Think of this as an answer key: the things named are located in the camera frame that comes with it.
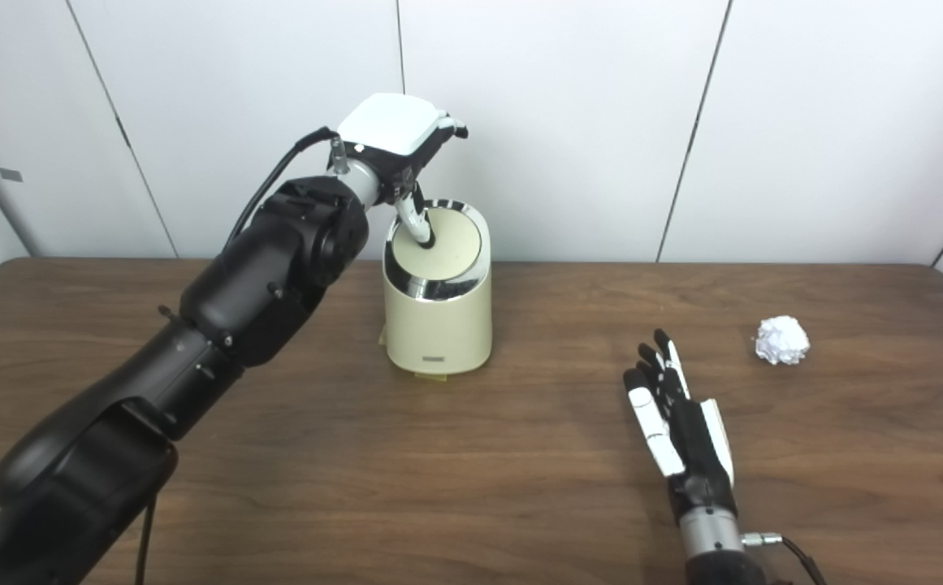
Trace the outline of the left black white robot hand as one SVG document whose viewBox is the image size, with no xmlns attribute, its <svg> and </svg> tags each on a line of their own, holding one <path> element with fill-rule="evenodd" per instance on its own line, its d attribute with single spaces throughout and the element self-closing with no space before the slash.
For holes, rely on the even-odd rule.
<svg viewBox="0 0 943 585">
<path fill-rule="evenodd" d="M 375 93 L 357 105 L 331 137 L 329 173 L 363 208 L 387 204 L 420 248 L 435 245 L 419 175 L 450 138 L 467 126 L 421 97 Z"/>
</svg>

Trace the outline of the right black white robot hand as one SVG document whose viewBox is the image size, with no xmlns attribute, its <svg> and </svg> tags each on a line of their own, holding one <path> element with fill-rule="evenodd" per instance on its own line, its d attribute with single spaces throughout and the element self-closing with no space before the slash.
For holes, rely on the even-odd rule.
<svg viewBox="0 0 943 585">
<path fill-rule="evenodd" d="M 667 484 L 675 521 L 695 508 L 738 513 L 733 462 L 719 406 L 690 395 L 674 340 L 661 328 L 638 346 L 625 392 L 653 462 Z"/>
</svg>

